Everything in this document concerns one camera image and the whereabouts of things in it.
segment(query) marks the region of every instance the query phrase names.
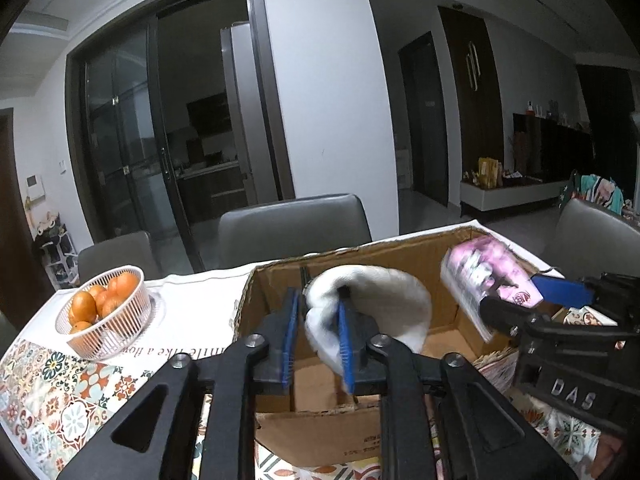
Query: white bowl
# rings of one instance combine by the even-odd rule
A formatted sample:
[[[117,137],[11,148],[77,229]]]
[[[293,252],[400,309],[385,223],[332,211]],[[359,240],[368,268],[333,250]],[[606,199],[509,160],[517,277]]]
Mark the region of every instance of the white bowl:
[[[133,293],[116,310],[89,328],[70,334],[69,309],[73,298],[66,302],[56,318],[56,331],[70,336],[66,343],[82,358],[91,361],[106,359],[129,346],[138,337],[151,314],[151,300],[146,291],[145,274],[134,266],[123,266],[103,272],[78,288],[89,290],[93,285],[107,288],[109,280],[128,270],[138,278]]]

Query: orange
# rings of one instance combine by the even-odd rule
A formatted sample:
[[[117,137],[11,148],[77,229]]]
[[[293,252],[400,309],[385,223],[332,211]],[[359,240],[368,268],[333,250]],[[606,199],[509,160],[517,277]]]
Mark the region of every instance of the orange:
[[[75,325],[71,327],[70,334],[75,334],[76,332],[81,332],[82,330],[86,330],[91,326],[91,323],[87,323],[86,321],[78,321]]]
[[[111,312],[116,310],[122,304],[122,298],[119,296],[109,296],[102,304],[102,318],[107,317]]]
[[[76,323],[78,321],[92,323],[98,315],[94,297],[84,290],[76,292],[71,300],[71,310],[69,312],[72,313],[69,316],[73,316]]]
[[[118,278],[111,278],[109,280],[109,285],[107,286],[107,290],[111,293],[111,294],[115,294],[116,293],[116,288],[118,286]]]
[[[94,297],[94,300],[96,300],[96,303],[97,303],[98,294],[100,294],[105,290],[107,289],[104,288],[102,285],[92,285],[89,287],[89,290],[87,292]]]
[[[108,290],[104,290],[100,294],[98,294],[98,296],[96,296],[95,306],[98,310],[98,316],[102,317],[102,305],[107,300],[107,298],[111,296],[113,296],[113,293],[109,292]]]
[[[138,286],[138,278],[126,270],[116,278],[116,293],[125,301]]]

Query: door handle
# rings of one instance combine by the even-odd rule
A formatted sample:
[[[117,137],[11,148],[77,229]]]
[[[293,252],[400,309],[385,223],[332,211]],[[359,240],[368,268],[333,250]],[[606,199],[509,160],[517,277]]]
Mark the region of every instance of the door handle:
[[[164,166],[164,171],[163,171],[164,177],[169,178],[170,177],[169,158],[167,157],[166,149],[160,148],[160,155],[162,155],[162,165]]]
[[[469,86],[474,92],[478,91],[478,80],[476,79],[476,69],[473,65],[473,61],[471,61],[471,54],[467,54],[465,56],[466,61],[466,73],[469,76]]]
[[[478,61],[478,51],[476,50],[476,44],[473,41],[469,41],[469,50],[473,54],[473,60],[476,62],[476,72],[478,72],[478,79],[480,79],[480,62]]]

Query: white wall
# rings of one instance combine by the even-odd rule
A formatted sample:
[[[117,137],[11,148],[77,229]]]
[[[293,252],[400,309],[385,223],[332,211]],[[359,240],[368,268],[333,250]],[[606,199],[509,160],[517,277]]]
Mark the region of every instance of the white wall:
[[[398,50],[407,43],[431,31],[440,69],[447,123],[449,202],[459,205],[460,180],[462,179],[462,145],[460,140],[458,95],[449,55],[449,45],[447,44],[440,12],[438,11],[438,5],[446,3],[446,0],[371,0],[371,7],[383,51],[394,136],[396,138],[396,146],[399,149],[410,149],[410,136]]]
[[[504,120],[504,167],[513,169],[513,114],[523,114],[527,102],[549,109],[558,101],[569,124],[580,120],[575,62],[544,41],[503,20],[485,17],[494,51]]]
[[[92,240],[70,170],[66,54],[143,1],[95,2],[35,97],[15,109],[18,175],[22,179],[31,168],[41,168],[47,198],[60,210],[78,250]],[[398,234],[391,118],[369,1],[265,1],[296,195],[355,193],[374,239]],[[59,160],[69,168],[63,175],[57,172]]]

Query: brown wooden door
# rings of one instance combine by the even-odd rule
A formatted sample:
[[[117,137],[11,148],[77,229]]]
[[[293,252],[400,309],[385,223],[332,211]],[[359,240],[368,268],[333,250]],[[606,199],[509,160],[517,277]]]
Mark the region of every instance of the brown wooden door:
[[[13,113],[0,110],[0,310],[20,330],[53,294],[22,206],[15,172]]]
[[[478,158],[504,161],[502,102],[494,51],[482,18],[439,7],[458,94],[462,171],[477,171]]]

